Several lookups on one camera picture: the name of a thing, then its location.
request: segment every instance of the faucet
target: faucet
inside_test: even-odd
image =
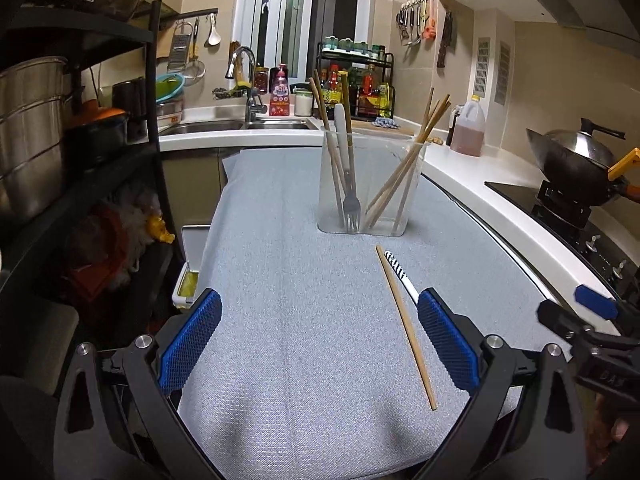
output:
[[[260,92],[255,88],[255,56],[252,50],[248,46],[239,46],[231,55],[231,61],[229,62],[229,68],[226,70],[226,79],[234,79],[235,78],[235,68],[236,68],[236,60],[238,56],[240,56],[243,52],[246,52],[249,58],[249,83],[251,88],[247,92],[246,98],[246,108],[244,111],[244,122],[252,123],[255,121],[256,114],[265,114],[267,113],[267,107],[262,102],[262,98],[260,97]]]

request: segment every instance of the wok lid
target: wok lid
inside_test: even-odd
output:
[[[553,130],[546,134],[545,137],[554,140],[562,147],[567,148],[578,155],[588,158],[603,168],[609,169],[616,163],[616,157],[611,153],[609,148],[593,138],[594,130],[617,137],[618,139],[625,139],[624,132],[598,126],[585,118],[580,119],[579,132]]]

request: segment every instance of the ventilation grille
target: ventilation grille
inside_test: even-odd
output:
[[[498,83],[495,86],[495,102],[504,106],[507,101],[509,85],[509,67],[511,66],[511,47],[500,42],[500,65],[498,65]]]
[[[484,97],[486,92],[486,77],[489,73],[489,47],[491,38],[478,39],[478,61],[476,62],[476,82],[474,94]]]

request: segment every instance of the black and white striped chopstick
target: black and white striped chopstick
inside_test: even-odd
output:
[[[400,263],[398,262],[398,260],[396,260],[396,257],[393,256],[391,251],[385,251],[385,258],[389,262],[389,264],[391,264],[391,268],[394,270],[396,276],[400,280],[400,283],[404,285],[404,288],[409,293],[409,296],[411,296],[413,302],[415,304],[418,304],[418,291],[415,290],[414,284],[406,275],[406,272],[404,272],[404,269],[400,266]]]

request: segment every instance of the stove knob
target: stove knob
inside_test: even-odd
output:
[[[617,266],[615,269],[613,269],[613,275],[621,280],[623,278],[622,276],[622,269],[625,267],[626,265],[626,260],[622,260],[619,264],[619,266]]]
[[[587,249],[590,250],[592,253],[597,253],[598,249],[596,248],[596,241],[598,241],[600,238],[600,235],[594,235],[591,237],[591,241],[590,242],[585,242],[584,244],[587,246]]]

